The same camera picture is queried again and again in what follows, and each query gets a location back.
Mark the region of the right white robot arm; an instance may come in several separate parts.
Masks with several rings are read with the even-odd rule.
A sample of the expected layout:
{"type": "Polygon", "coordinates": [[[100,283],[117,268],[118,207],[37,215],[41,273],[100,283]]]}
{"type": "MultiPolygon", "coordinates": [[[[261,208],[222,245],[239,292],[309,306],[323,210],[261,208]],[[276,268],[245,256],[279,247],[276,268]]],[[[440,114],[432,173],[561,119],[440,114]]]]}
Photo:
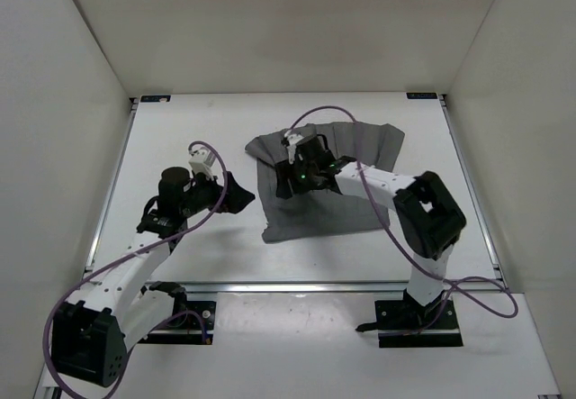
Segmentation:
{"type": "Polygon", "coordinates": [[[326,137],[288,131],[282,139],[287,159],[274,165],[276,195],[288,199],[329,190],[358,197],[397,214],[404,240],[413,252],[404,291],[404,319],[424,327],[440,305],[447,261],[466,225],[464,213],[442,179],[427,171],[416,177],[370,167],[349,156],[336,158],[326,137]]]}

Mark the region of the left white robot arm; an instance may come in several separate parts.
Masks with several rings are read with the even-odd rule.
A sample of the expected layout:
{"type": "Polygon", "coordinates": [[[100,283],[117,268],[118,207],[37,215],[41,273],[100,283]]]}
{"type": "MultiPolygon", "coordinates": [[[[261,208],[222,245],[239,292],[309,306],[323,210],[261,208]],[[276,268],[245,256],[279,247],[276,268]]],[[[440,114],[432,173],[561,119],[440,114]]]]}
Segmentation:
{"type": "Polygon", "coordinates": [[[49,360],[54,371],[108,387],[124,371],[133,347],[160,323],[177,325],[188,314],[185,289],[152,282],[183,238],[189,218],[203,211],[242,212],[255,195],[227,172],[216,177],[186,168],[165,169],[157,194],[145,204],[130,259],[112,265],[58,304],[51,323],[49,360]]]}

